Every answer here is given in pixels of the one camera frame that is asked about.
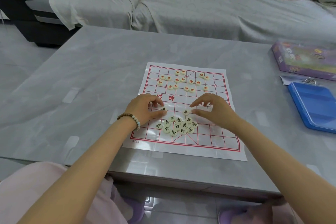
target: blue tray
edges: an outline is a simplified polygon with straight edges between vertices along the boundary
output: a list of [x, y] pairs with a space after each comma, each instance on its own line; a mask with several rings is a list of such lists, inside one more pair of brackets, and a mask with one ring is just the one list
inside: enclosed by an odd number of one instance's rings
[[329, 89], [301, 82], [288, 89], [307, 128], [336, 134], [336, 99]]

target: coffee table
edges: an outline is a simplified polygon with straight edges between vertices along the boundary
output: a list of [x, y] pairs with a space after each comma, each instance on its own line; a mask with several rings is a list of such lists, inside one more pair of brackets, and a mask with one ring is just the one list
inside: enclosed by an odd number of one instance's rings
[[[137, 95], [151, 61], [226, 69], [236, 112], [336, 185], [336, 135], [304, 126], [270, 47], [83, 27], [1, 105], [0, 157], [73, 164]], [[336, 94], [334, 82], [318, 81]], [[116, 179], [255, 200], [279, 195], [246, 155], [243, 162], [121, 148], [109, 170]]]

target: hand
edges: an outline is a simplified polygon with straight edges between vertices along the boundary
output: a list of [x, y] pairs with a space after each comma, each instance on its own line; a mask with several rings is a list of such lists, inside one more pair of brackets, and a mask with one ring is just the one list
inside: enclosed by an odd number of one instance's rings
[[204, 103], [203, 106], [207, 106], [208, 103], [213, 105], [212, 111], [207, 112], [200, 109], [192, 109], [191, 112], [212, 121], [221, 128], [225, 128], [232, 133], [235, 133], [237, 125], [242, 122], [242, 119], [232, 110], [223, 98], [215, 94], [205, 93], [196, 99], [190, 107], [197, 106], [202, 102]]
[[151, 103], [154, 107], [158, 107], [158, 104], [163, 106], [163, 102], [160, 98], [155, 95], [140, 94], [136, 98], [132, 99], [132, 101], [126, 107], [125, 113], [131, 113], [139, 120], [140, 124], [143, 125], [147, 121], [153, 118], [159, 118], [167, 113], [167, 111], [156, 111], [150, 112], [148, 107], [151, 106]]

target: purple slipper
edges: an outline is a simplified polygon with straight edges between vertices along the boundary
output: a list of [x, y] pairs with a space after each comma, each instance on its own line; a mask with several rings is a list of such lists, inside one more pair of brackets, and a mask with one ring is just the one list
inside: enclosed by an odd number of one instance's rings
[[142, 220], [142, 218], [144, 217], [145, 204], [144, 203], [141, 204], [137, 200], [129, 198], [129, 197], [123, 197], [123, 199], [133, 209], [133, 216], [127, 222], [129, 224], [134, 224], [134, 223], [140, 222]]
[[219, 224], [230, 224], [233, 216], [239, 215], [245, 212], [246, 212], [246, 209], [242, 209], [242, 208], [221, 211], [218, 214], [218, 223]]

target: person's right hand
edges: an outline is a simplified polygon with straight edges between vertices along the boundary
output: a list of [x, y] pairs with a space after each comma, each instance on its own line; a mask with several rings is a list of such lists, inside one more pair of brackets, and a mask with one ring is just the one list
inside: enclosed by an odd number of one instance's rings
[[242, 122], [242, 119], [232, 110], [223, 98], [215, 94], [205, 93], [196, 99], [190, 107], [197, 106], [200, 103], [204, 103], [203, 106], [207, 106], [208, 103], [210, 103], [210, 105], [213, 105], [212, 111], [207, 112], [200, 109], [192, 109], [192, 113], [204, 117], [217, 126], [235, 133], [237, 126]]

